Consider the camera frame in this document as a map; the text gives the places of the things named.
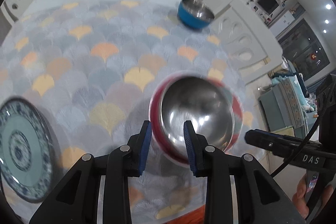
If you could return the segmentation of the person's right hand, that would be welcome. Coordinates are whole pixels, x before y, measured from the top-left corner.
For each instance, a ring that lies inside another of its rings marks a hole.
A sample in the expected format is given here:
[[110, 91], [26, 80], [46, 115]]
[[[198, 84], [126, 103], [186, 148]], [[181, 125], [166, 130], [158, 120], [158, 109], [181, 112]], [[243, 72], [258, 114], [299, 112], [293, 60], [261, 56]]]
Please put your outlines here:
[[[297, 185], [297, 192], [292, 197], [293, 204], [295, 205], [299, 214], [301, 214], [303, 218], [307, 218], [309, 214], [309, 208], [307, 207], [306, 201], [305, 201], [306, 188], [307, 186], [306, 186], [306, 174], [305, 174]], [[333, 191], [334, 191], [334, 188], [332, 185], [328, 185], [325, 188], [322, 194], [322, 203], [321, 203], [320, 209], [323, 209], [325, 207], [328, 200], [332, 196]]]

